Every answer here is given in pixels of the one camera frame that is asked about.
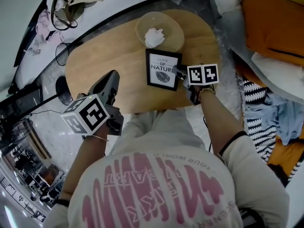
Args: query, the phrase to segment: oval tabletop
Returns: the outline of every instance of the oval tabletop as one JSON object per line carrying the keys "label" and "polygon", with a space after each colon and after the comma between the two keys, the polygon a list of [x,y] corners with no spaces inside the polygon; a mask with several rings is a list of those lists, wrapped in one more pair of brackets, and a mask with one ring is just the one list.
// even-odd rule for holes
{"label": "oval tabletop", "polygon": [[[181,51],[183,65],[219,63],[219,49],[209,25],[185,10],[166,10],[185,34]],[[73,99],[111,70],[118,71],[120,82],[114,106],[121,113],[142,113],[192,105],[182,81],[171,91],[147,85],[146,47],[136,36],[138,19],[117,26],[76,48],[66,62],[66,81]]]}

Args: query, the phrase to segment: woven basket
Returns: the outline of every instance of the woven basket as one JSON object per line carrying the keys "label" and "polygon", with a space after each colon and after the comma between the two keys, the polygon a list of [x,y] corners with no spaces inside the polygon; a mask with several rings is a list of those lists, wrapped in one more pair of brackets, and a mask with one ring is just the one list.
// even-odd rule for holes
{"label": "woven basket", "polygon": [[171,17],[160,12],[150,12],[138,20],[135,29],[136,35],[144,45],[146,45],[144,36],[152,28],[163,29],[162,33],[166,37],[163,43],[154,49],[169,52],[177,52],[182,49],[185,42],[184,32]]}

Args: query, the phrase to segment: leaf illustration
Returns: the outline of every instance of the leaf illustration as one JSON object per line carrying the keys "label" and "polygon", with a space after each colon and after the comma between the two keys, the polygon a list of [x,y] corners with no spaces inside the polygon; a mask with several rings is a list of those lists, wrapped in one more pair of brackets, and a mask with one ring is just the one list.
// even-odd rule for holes
{"label": "leaf illustration", "polygon": [[156,73],[156,77],[159,81],[161,81],[163,83],[167,83],[170,81],[170,77],[166,73],[159,72],[159,71],[156,71],[155,73]]}

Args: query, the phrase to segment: white t-shirt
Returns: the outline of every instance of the white t-shirt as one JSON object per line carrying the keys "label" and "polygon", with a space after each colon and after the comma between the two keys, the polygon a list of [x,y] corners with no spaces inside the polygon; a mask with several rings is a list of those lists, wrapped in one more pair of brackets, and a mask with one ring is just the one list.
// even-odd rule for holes
{"label": "white t-shirt", "polygon": [[242,136],[223,153],[145,142],[107,156],[82,175],[69,208],[56,204],[46,228],[243,227],[238,209],[285,227],[289,197]]}

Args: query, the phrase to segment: gray floor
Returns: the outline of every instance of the gray floor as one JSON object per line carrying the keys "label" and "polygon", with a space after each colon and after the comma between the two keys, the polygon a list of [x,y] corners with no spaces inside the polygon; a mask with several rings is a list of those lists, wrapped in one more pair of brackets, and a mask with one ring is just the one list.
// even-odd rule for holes
{"label": "gray floor", "polygon": [[[171,0],[161,0],[152,4],[143,6],[139,9],[128,12],[111,22],[98,28],[91,34],[87,35],[82,41],[86,42],[95,36],[116,27],[122,23],[141,17],[150,11],[163,11],[168,9],[182,9],[191,11],[202,17],[213,29],[218,44],[220,54],[223,61],[223,69],[220,76],[220,84],[217,87],[217,96],[221,102],[239,119],[241,116],[240,94],[235,77],[235,66],[231,58],[230,51],[225,42],[225,37],[221,27],[215,25],[209,0],[184,0],[180,5],[175,4]],[[59,76],[65,74],[65,67],[59,66],[54,62],[40,77],[39,80],[43,87],[43,97],[47,99],[53,96],[55,92],[55,83]],[[54,110],[63,112],[66,106],[57,98],[48,104],[37,109],[35,113]],[[203,113],[200,106],[186,107],[187,118],[193,127],[194,132],[209,147],[210,139],[207,128],[203,122]],[[125,122],[130,119],[130,115],[124,115]],[[62,121],[60,114],[54,112],[44,112],[35,114],[31,117],[41,141],[53,156],[54,163],[63,171],[68,171],[75,159],[78,149],[82,143],[82,138],[71,132],[68,126]],[[115,137],[109,136],[110,142],[107,144],[106,154],[109,153]]]}

